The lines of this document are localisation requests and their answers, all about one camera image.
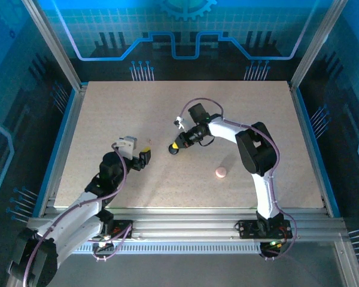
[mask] beige tabletop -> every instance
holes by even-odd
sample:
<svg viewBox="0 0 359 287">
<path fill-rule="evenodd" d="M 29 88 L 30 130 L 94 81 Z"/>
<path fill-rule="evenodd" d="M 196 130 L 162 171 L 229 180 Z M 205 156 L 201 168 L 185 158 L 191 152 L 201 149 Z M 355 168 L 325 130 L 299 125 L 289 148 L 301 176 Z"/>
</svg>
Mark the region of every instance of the beige tabletop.
<svg viewBox="0 0 359 287">
<path fill-rule="evenodd" d="M 90 82 L 55 206 L 70 205 L 98 173 L 111 144 L 130 135 L 138 138 L 135 155 L 151 147 L 151 161 L 130 171 L 109 206 L 256 207 L 254 183 L 235 144 L 216 138 L 208 147 L 168 153 L 179 133 L 173 122 L 195 97 L 222 104 L 229 120 L 265 123 L 281 152 L 275 185 L 282 207 L 323 206 L 288 85 L 280 81 Z M 220 111 L 202 104 L 210 114 Z M 224 179 L 215 175 L 218 166 L 228 171 Z"/>
</svg>

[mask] blue edge trim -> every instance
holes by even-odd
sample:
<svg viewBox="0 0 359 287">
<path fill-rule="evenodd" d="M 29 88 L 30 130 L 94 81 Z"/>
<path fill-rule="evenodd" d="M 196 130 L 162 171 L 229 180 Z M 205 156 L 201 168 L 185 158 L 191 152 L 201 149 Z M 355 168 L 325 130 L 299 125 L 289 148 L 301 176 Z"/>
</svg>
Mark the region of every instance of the blue edge trim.
<svg viewBox="0 0 359 287">
<path fill-rule="evenodd" d="M 47 170 L 45 171 L 45 176 L 44 176 L 44 179 L 43 179 L 42 184 L 41 184 L 40 192 L 39 192 L 38 197 L 37 197 L 37 201 L 36 201 L 36 205 L 35 205 L 32 217 L 38 217 L 38 214 L 39 214 L 39 212 L 41 210 L 42 202 L 44 201 L 44 197 L 45 197 L 45 194 L 47 192 L 48 182 L 50 180 L 50 176 L 51 176 L 51 173 L 52 173 L 54 162 L 56 161 L 57 151 L 59 150 L 59 147 L 60 147 L 60 144 L 61 144 L 62 136 L 64 134 L 65 126 L 66 126 L 66 123 L 68 121 L 69 113 L 71 111 L 75 95 L 76 95 L 75 90 L 72 90 L 71 95 L 70 95 L 69 100 L 68 100 L 68 104 L 67 104 L 65 112 L 64 112 L 64 116 L 62 118 L 59 133 L 57 134 L 57 138 L 56 138 L 56 141 L 55 141 L 54 146 L 53 146 L 52 155 L 50 156 L 49 163 L 48 163 L 48 166 L 47 166 Z"/>
<path fill-rule="evenodd" d="M 63 117 L 62 122 L 61 122 L 59 133 L 57 134 L 56 142 L 54 143 L 54 147 L 53 147 L 52 155 L 50 157 L 50 161 L 49 161 L 49 164 L 48 164 L 48 167 L 47 167 L 47 171 L 45 172 L 45 177 L 44 177 L 44 180 L 42 181 L 42 185 L 41 185 L 41 188 L 40 188 L 40 193 L 39 193 L 39 196 L 37 198 L 36 206 L 35 206 L 35 209 L 34 209 L 34 212 L 33 212 L 33 215 L 32 215 L 33 217 L 38 217 L 38 214 L 39 214 L 41 206 L 42 206 L 42 202 L 44 201 L 44 197 L 45 197 L 45 193 L 47 191 L 47 186 L 48 186 L 48 182 L 49 182 L 49 179 L 50 179 L 50 176 L 51 176 L 54 161 L 56 159 L 57 151 L 59 150 L 59 147 L 60 147 L 60 144 L 61 144 L 62 135 L 63 135 L 64 130 L 65 130 L 66 122 L 68 121 L 68 116 L 69 116 L 69 113 L 71 111 L 71 107 L 72 107 L 74 97 L 75 97 L 75 91 L 72 90 L 71 96 L 69 97 L 68 105 L 67 105 L 67 107 L 65 109 L 64 117 Z M 327 171 L 326 171 L 326 169 L 324 167 L 322 155 L 321 155 L 319 147 L 318 147 L 318 142 L 315 139 L 311 123 L 308 120 L 309 115 L 307 113 L 307 109 L 306 109 L 306 106 L 305 106 L 305 103 L 303 101 L 302 94 L 301 94 L 299 88 L 297 89 L 297 97 L 298 97 L 298 101 L 300 103 L 300 107 L 301 107 L 301 110 L 302 110 L 302 113 L 303 113 L 303 118 L 304 118 L 304 120 L 306 122 L 309 137 L 311 138 L 312 147 L 314 149 L 314 153 L 315 153 L 315 155 L 317 157 L 317 160 L 318 160 L 318 165 L 319 165 L 319 168 L 320 168 L 320 171 L 321 171 L 321 174 L 322 174 L 322 178 L 323 178 L 323 182 L 324 182 L 324 185 L 325 185 L 325 188 L 326 188 L 328 200 L 330 201 L 329 203 L 330 203 L 331 209 L 333 211 L 333 216 L 334 217 L 340 217 L 340 212 L 339 212 L 339 208 L 338 208 L 337 203 L 336 203 L 334 192 L 333 192 L 330 180 L 328 178 Z"/>
<path fill-rule="evenodd" d="M 311 138 L 312 148 L 314 149 L 314 153 L 315 153 L 315 155 L 317 157 L 317 160 L 318 160 L 318 165 L 319 165 L 319 168 L 320 168 L 320 172 L 322 174 L 323 183 L 324 183 L 325 188 L 326 188 L 328 200 L 330 201 L 329 204 L 330 204 L 331 209 L 333 211 L 333 216 L 334 217 L 340 217 L 340 212 L 339 212 L 339 208 L 338 208 L 337 203 L 336 203 L 334 191 L 333 191 L 333 188 L 331 186 L 330 180 L 328 178 L 327 171 L 326 171 L 326 169 L 324 167 L 324 163 L 323 163 L 321 152 L 319 150 L 318 142 L 317 142 L 317 139 L 314 136 L 314 131 L 312 130 L 312 126 L 311 126 L 311 123 L 309 121 L 309 115 L 307 113 L 305 102 L 303 101 L 302 94 L 301 94 L 299 88 L 297 89 L 297 97 L 298 97 L 298 101 L 299 101 L 299 104 L 300 104 L 300 107 L 301 107 L 301 110 L 302 110 L 302 113 L 303 113 L 304 121 L 306 122 L 309 137 Z"/>
</svg>

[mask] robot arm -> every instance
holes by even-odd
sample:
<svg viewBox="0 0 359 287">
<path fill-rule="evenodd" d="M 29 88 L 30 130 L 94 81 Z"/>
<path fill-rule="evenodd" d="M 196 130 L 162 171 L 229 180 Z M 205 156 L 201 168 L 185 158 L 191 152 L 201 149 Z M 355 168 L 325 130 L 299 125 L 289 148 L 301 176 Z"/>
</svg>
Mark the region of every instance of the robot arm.
<svg viewBox="0 0 359 287">
<path fill-rule="evenodd" d="M 206 136 L 220 137 L 235 143 L 242 164 L 254 180 L 258 200 L 258 227 L 263 237 L 269 237 L 285 222 L 283 214 L 275 206 L 275 199 L 270 190 L 269 173 L 276 163 L 274 148 L 253 130 L 232 125 L 219 114 L 210 116 L 200 103 L 192 106 L 188 111 L 196 125 L 180 133 L 175 142 L 169 146 L 169 152 L 177 154 L 179 149 L 201 142 Z M 174 123 L 182 128 L 183 122 L 181 118 L 177 118 Z M 255 123 L 252 127 L 271 138 L 263 123 Z"/>
<path fill-rule="evenodd" d="M 48 221 L 44 225 L 33 230 L 25 228 L 16 238 L 16 244 L 12 253 L 8 272 L 19 280 L 23 280 L 25 269 L 31 253 L 36 244 L 48 230 L 45 240 L 37 249 L 36 256 L 31 263 L 31 270 L 27 278 L 29 287 L 47 286 L 60 267 L 79 246 L 96 236 L 114 235 L 116 225 L 113 214 L 105 209 L 105 206 L 113 199 L 114 191 L 124 178 L 124 172 L 131 169 L 141 170 L 150 160 L 150 149 L 139 153 L 139 157 L 133 156 L 136 139 L 125 137 L 119 139 L 113 147 L 122 155 L 126 170 L 123 169 L 121 159 L 115 152 L 104 155 L 96 175 L 85 192 L 69 207 L 77 206 L 74 210 Z"/>
</svg>

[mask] wooden board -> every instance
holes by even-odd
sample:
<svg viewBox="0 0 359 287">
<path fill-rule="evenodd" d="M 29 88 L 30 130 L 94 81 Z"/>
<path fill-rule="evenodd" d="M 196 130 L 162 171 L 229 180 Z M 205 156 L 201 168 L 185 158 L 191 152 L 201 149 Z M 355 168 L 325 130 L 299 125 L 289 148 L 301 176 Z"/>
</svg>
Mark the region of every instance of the wooden board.
<svg viewBox="0 0 359 287">
<path fill-rule="evenodd" d="M 254 183 L 235 144 L 217 138 L 208 147 L 168 153 L 179 133 L 173 122 L 195 97 L 222 104 L 227 119 L 265 123 L 281 152 L 275 184 L 282 207 L 323 206 L 288 85 L 270 81 L 90 82 L 55 205 L 70 205 L 98 173 L 111 144 L 130 135 L 138 138 L 136 155 L 151 147 L 151 162 L 128 174 L 109 206 L 256 207 Z M 210 114 L 220 111 L 202 104 Z M 215 176 L 220 165 L 228 170 L 224 179 Z"/>
</svg>

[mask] small pink object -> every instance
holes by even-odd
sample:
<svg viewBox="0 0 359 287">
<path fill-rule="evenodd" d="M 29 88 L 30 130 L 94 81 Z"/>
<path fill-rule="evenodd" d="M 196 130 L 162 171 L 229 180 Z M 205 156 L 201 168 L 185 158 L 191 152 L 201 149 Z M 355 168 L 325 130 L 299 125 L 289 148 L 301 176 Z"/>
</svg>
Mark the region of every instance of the small pink object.
<svg viewBox="0 0 359 287">
<path fill-rule="evenodd" d="M 227 170 L 223 166 L 220 166 L 215 170 L 215 174 L 219 178 L 224 178 L 227 174 Z"/>
</svg>

